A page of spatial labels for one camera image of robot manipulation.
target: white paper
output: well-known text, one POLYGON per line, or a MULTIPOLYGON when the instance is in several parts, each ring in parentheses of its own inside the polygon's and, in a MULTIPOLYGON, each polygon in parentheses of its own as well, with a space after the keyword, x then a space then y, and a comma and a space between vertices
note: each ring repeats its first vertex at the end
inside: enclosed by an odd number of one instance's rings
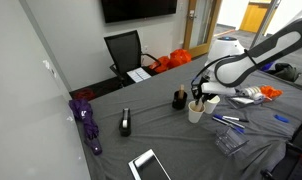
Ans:
POLYGON ((150 78, 151 76, 145 72, 142 68, 138 68, 127 72, 127 74, 134 80, 134 82, 140 82, 150 78))

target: white cup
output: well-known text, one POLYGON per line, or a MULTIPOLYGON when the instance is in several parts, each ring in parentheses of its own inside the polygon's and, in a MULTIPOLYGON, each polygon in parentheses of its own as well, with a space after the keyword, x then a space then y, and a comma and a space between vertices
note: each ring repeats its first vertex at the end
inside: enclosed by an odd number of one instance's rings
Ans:
POLYGON ((220 98, 218 95, 216 95, 211 100, 204 102, 204 106, 205 106, 204 112, 206 114, 211 114, 219 102, 220 102, 220 98))
POLYGON ((200 120, 200 118, 205 110, 205 106, 203 106, 203 105, 202 105, 200 112, 194 111, 195 108, 196 108, 195 101, 191 101, 189 103, 189 121, 191 123, 197 123, 200 120))

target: wall-mounted tv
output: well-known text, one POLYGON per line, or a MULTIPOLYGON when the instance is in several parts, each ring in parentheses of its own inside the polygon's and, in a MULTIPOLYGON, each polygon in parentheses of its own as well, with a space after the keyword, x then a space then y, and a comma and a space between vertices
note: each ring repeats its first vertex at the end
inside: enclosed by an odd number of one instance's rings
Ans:
POLYGON ((106 23, 174 14, 177 0, 101 0, 106 23))

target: tablet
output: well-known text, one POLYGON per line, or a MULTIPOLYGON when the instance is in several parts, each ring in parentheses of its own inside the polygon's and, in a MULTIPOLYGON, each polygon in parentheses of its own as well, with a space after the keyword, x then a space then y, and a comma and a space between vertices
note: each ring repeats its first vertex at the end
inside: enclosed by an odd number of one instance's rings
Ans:
POLYGON ((129 162, 135 180, 171 180, 152 149, 129 162))

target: clear plastic container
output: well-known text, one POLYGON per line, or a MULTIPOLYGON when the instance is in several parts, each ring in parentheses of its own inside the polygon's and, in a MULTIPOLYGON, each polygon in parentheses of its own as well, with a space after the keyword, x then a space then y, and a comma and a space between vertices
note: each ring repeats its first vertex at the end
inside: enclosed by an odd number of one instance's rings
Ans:
POLYGON ((230 156, 239 151, 249 140, 242 133, 236 132, 231 128, 217 131, 215 144, 226 156, 230 156))

